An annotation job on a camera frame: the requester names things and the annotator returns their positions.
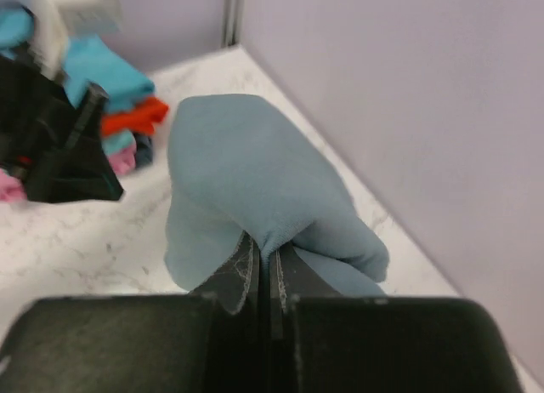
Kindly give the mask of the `grey-blue t shirt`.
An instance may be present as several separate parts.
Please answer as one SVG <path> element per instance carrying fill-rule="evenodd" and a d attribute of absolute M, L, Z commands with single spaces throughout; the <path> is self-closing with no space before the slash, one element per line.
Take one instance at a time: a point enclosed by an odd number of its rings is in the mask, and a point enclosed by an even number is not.
<path fill-rule="evenodd" d="M 165 263 L 179 287 L 202 284 L 248 235 L 264 258 L 290 243 L 339 293 L 382 294 L 386 246 L 360 219 L 337 170 L 264 98 L 182 100 L 167 161 Z"/>

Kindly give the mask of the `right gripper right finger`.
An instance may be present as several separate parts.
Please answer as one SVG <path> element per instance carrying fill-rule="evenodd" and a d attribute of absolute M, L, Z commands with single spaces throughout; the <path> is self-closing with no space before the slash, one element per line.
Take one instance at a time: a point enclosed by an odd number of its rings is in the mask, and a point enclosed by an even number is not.
<path fill-rule="evenodd" d="M 284 337 L 284 322 L 295 297 L 325 298 L 340 293 L 325 282 L 296 253 L 282 246 L 269 257 L 270 327 L 273 340 Z"/>

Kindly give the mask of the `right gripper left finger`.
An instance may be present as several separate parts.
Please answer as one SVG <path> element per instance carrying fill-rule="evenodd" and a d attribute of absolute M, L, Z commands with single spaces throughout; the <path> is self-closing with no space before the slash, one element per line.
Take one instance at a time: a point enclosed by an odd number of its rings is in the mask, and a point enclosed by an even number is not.
<path fill-rule="evenodd" d="M 235 251 L 191 291 L 214 302 L 212 336 L 226 342 L 253 342 L 258 335 L 260 252 L 244 232 Z"/>

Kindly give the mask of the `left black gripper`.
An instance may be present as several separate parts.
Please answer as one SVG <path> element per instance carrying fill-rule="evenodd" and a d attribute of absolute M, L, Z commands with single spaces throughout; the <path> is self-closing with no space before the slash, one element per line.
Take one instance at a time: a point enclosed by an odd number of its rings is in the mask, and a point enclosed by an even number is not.
<path fill-rule="evenodd" d="M 107 93 L 89 83 L 74 103 L 33 60 L 1 58 L 1 169 L 31 202 L 117 202 L 124 190 L 100 123 Z"/>

